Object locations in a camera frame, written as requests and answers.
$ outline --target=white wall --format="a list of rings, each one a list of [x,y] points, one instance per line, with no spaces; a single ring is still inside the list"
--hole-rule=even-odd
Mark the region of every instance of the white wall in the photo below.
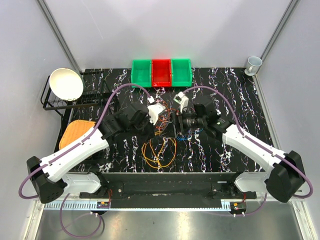
[[[260,56],[290,0],[46,0],[79,66],[190,58],[243,67]]]
[[[26,161],[51,154],[60,129],[58,114],[42,109],[41,91],[54,69],[69,66],[36,1],[1,1],[0,239],[21,239],[31,204],[18,196]],[[35,193],[31,183],[24,193]]]
[[[307,199],[320,236],[320,2],[303,0],[258,73],[280,145],[300,153],[314,194]]]

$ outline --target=orange wire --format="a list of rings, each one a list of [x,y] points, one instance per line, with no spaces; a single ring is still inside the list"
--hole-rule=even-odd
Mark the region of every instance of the orange wire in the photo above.
[[[160,135],[161,132],[163,131],[163,129],[166,127],[166,126],[165,126],[166,123],[169,122],[170,111],[172,111],[172,110],[176,111],[176,109],[174,109],[174,108],[168,108],[168,104],[167,104],[165,101],[162,100],[162,103],[163,103],[163,105],[165,106],[165,108],[166,108],[165,112],[168,113],[168,115],[167,115],[167,116],[165,116],[165,115],[159,116],[158,121],[161,122],[161,124],[160,124],[159,126],[156,126],[156,127],[155,127],[155,128],[157,129],[157,131],[154,133],[155,136]],[[147,143],[144,143],[144,144],[142,145],[142,148],[141,148],[142,155],[143,155],[143,157],[144,157],[144,159],[145,159],[145,162],[146,162],[151,168],[154,168],[154,169],[166,168],[166,167],[168,167],[169,165],[171,165],[172,162],[174,161],[174,159],[176,158],[176,154],[177,154],[177,141],[176,141],[176,139],[173,139],[173,140],[172,140],[172,138],[169,138],[169,139],[170,139],[170,140],[172,141],[172,143],[174,144],[174,155],[173,155],[171,161],[170,161],[167,165],[164,165],[164,166],[162,166],[161,163],[160,163],[160,161],[159,161],[160,155],[163,154],[163,148],[164,148],[164,146],[165,146],[165,142],[164,142],[164,141],[163,141],[163,144],[162,144],[162,146],[161,146],[161,149],[160,149],[159,153],[156,154],[154,148],[152,147],[151,139],[149,140],[149,145],[150,145],[150,148],[151,148],[151,150],[152,150],[152,154],[156,157],[156,160],[152,160],[152,159],[146,157]],[[157,164],[158,166],[155,167],[155,166],[151,165],[151,164],[149,163],[149,161]]]

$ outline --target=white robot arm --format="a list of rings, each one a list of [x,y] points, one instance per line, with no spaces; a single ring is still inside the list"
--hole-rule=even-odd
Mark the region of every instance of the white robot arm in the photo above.
[[[159,103],[148,107],[133,103],[125,110],[105,116],[97,129],[90,128],[83,136],[50,156],[41,159],[31,157],[27,161],[29,173],[46,166],[31,178],[40,201],[44,204],[52,202],[62,193],[97,192],[104,181],[102,178],[94,173],[68,171],[94,153],[109,148],[115,139],[119,141],[131,136],[144,140],[153,138],[155,124],[164,110],[165,107]]]
[[[192,128],[203,128],[209,137],[238,149],[264,169],[264,172],[239,174],[234,184],[241,192],[269,192],[275,199],[286,203],[305,182],[294,169],[276,157],[289,161],[305,174],[298,153],[291,151],[287,154],[276,149],[235,125],[227,117],[218,115],[209,96],[197,97],[193,104],[194,111],[185,109],[189,100],[182,92],[174,100],[180,104],[180,110],[171,114],[171,123],[163,133],[164,136],[177,137],[179,134],[188,134]]]

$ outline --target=white ruler strip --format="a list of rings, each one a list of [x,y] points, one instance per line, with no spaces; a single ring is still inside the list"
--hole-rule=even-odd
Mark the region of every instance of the white ruler strip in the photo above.
[[[56,200],[44,205],[45,210],[60,210],[62,200]],[[79,211],[161,211],[161,212],[229,212],[231,206],[229,201],[221,201],[221,207],[199,207],[199,208],[102,208],[99,207],[98,201],[67,200],[62,208],[63,210]]]

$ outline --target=black marble table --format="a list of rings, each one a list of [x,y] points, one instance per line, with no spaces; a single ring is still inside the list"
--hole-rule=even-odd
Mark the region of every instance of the black marble table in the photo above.
[[[87,69],[86,72],[101,69]],[[193,68],[192,86],[210,86],[217,89],[229,100],[236,112],[240,125],[258,139],[272,145],[271,136],[266,119],[259,102],[258,93],[252,77],[246,76],[244,68]],[[87,86],[97,88],[103,80],[113,90],[122,84],[131,82],[131,69],[103,69],[102,73],[85,75]],[[178,104],[173,101],[174,95],[186,88],[147,88],[156,101],[165,101],[171,108],[177,109]],[[218,112],[232,118],[232,115],[215,93],[207,89],[195,89],[187,93],[189,105],[197,96],[208,95],[212,97]],[[147,104],[147,96],[137,88],[124,88],[117,93],[120,108],[126,108],[128,103],[140,102]],[[72,120],[83,119],[97,121],[104,106],[89,108],[76,108]],[[163,139],[156,137],[152,140],[157,152],[162,146]],[[209,138],[205,132],[195,134],[188,140],[177,140],[177,154],[173,163],[165,168],[154,169],[146,163],[140,142],[135,136],[122,142],[117,142],[115,147],[94,154],[81,164],[74,167],[71,172],[257,172],[263,169],[247,156],[228,145]],[[170,162],[174,147],[166,144],[164,156],[160,157],[162,165]],[[146,155],[151,158],[151,150],[147,148]]]

